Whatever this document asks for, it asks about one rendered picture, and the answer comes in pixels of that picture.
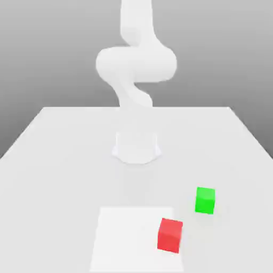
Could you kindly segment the small red cube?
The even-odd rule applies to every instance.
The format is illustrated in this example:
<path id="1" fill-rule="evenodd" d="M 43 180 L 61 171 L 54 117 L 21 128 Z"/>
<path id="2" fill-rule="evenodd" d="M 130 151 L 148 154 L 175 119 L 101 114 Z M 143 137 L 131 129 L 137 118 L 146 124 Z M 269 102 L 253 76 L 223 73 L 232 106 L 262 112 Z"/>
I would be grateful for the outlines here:
<path id="1" fill-rule="evenodd" d="M 162 218 L 158 236 L 157 248 L 172 253 L 179 253 L 183 222 Z"/>

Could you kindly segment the small green cube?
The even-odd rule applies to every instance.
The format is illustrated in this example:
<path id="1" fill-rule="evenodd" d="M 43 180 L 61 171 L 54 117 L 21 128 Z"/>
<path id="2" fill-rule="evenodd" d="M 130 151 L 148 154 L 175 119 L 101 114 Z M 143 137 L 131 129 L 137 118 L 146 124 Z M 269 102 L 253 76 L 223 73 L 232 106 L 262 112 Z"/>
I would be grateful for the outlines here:
<path id="1" fill-rule="evenodd" d="M 197 187 L 195 212 L 213 214 L 215 207 L 215 189 Z"/>

